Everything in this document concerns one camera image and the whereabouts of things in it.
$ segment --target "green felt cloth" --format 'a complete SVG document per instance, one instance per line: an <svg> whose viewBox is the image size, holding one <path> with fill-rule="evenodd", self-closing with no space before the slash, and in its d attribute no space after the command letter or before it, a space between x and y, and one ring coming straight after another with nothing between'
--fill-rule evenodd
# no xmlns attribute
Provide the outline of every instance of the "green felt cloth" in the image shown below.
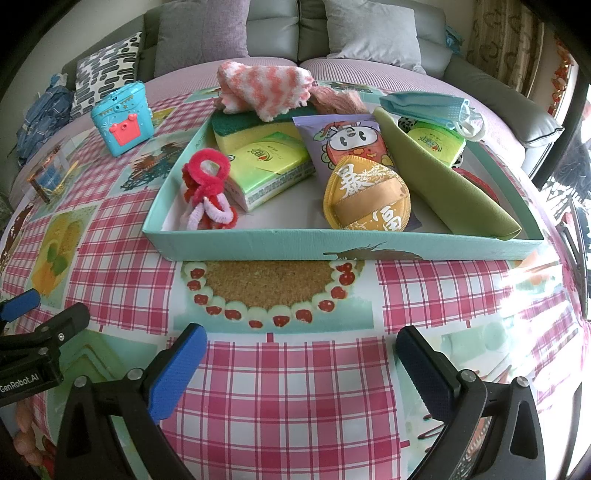
<svg viewBox="0 0 591 480"><path fill-rule="evenodd" d="M257 127L258 125L268 125L276 122L291 122L295 116L316 115L316 108L313 106L300 106L292 108L287 113L276 116L272 122L264 122L256 115L256 112L243 112L228 115L221 110L216 110L212 115L213 131L220 137L235 134L247 128Z"/></svg>
<svg viewBox="0 0 591 480"><path fill-rule="evenodd" d="M374 110L400 176L456 235L510 240L521 227L494 200L423 150L383 108Z"/></svg>

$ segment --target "fuzzy pink toy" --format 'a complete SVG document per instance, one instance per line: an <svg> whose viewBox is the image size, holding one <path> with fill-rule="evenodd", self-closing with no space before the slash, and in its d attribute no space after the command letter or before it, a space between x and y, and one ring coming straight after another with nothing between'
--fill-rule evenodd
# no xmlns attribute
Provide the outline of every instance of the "fuzzy pink toy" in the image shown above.
<svg viewBox="0 0 591 480"><path fill-rule="evenodd" d="M318 113L323 115L369 113L367 107L361 101L361 97L354 90L337 92L330 87L312 87L310 94L310 102L316 107Z"/></svg>
<svg viewBox="0 0 591 480"><path fill-rule="evenodd" d="M211 175L202 169L202 164L210 161L218 166L217 173ZM234 228L238 214L224 195L224 182L230 173L228 158L212 148L204 148L194 153L189 163L183 166L183 180L187 186L184 194L189 203L183 221L187 230L198 228Z"/></svg>
<svg viewBox="0 0 591 480"><path fill-rule="evenodd" d="M232 60L219 66L217 79L221 87L218 108L224 113L254 110L264 122L306 106L314 82L312 74L299 67L250 67Z"/></svg>

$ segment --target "purple snack package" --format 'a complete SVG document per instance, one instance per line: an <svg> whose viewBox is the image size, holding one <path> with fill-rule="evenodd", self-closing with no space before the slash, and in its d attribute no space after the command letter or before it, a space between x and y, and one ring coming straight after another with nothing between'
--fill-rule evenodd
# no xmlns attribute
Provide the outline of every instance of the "purple snack package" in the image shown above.
<svg viewBox="0 0 591 480"><path fill-rule="evenodd" d="M306 144L323 190L336 164L345 155L367 158L396 171L373 115L295 116L293 121ZM416 230L421 225L411 211L404 230Z"/></svg>

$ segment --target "gray sofa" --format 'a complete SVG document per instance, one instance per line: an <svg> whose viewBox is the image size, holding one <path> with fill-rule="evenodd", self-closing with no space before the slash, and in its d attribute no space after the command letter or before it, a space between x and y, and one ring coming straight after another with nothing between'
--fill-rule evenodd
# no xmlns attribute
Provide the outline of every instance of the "gray sofa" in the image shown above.
<svg viewBox="0 0 591 480"><path fill-rule="evenodd" d="M414 10L421 62L427 74L459 88L495 112L525 147L522 168L528 174L535 171L561 133L556 121L534 102L462 58L452 56L446 47L446 19L441 9L413 0L379 1ZM161 9L156 7L147 11L68 62L62 70L68 73L68 87L74 88L79 59L137 31L144 33L137 78L143 82L152 80ZM251 0L246 29L251 57L279 57L301 63L326 57L330 52L322 0ZM375 65L372 62L358 63L361 70L370 70ZM400 70L378 65L381 69L391 69L393 76Z"/></svg>

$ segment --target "blue toy camera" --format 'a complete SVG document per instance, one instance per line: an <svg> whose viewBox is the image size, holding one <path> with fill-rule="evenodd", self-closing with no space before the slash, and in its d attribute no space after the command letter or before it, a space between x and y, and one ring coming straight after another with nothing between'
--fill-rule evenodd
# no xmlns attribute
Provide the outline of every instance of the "blue toy camera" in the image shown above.
<svg viewBox="0 0 591 480"><path fill-rule="evenodd" d="M152 110L142 82L128 83L103 98L90 114L114 157L154 135Z"/></svg>

